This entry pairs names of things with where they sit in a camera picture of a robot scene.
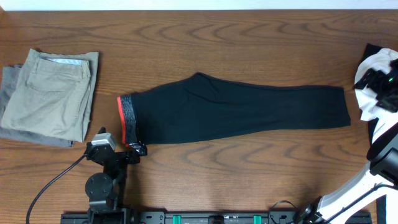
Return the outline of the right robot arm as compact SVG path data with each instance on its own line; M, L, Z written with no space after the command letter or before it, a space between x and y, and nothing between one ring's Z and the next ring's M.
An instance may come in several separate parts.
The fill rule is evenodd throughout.
M296 223L345 223L367 204L397 193L397 59L375 56L364 60L354 90L362 119L377 119L368 163L333 193L300 212Z

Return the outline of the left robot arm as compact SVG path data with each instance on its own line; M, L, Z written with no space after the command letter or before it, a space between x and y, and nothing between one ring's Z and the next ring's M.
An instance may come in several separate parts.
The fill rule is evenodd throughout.
M140 163L147 155L147 147L133 129L127 133L128 151L117 152L116 141L102 127L86 145L86 159L103 167L86 182L85 192L89 197L90 211L105 213L116 210L121 204L127 179L127 166Z

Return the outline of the black leggings with red waistband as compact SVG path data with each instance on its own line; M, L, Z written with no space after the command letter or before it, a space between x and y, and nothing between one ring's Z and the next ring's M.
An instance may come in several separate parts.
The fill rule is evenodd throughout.
M204 73L120 96L118 110L124 144L180 144L351 124L341 87L254 85Z

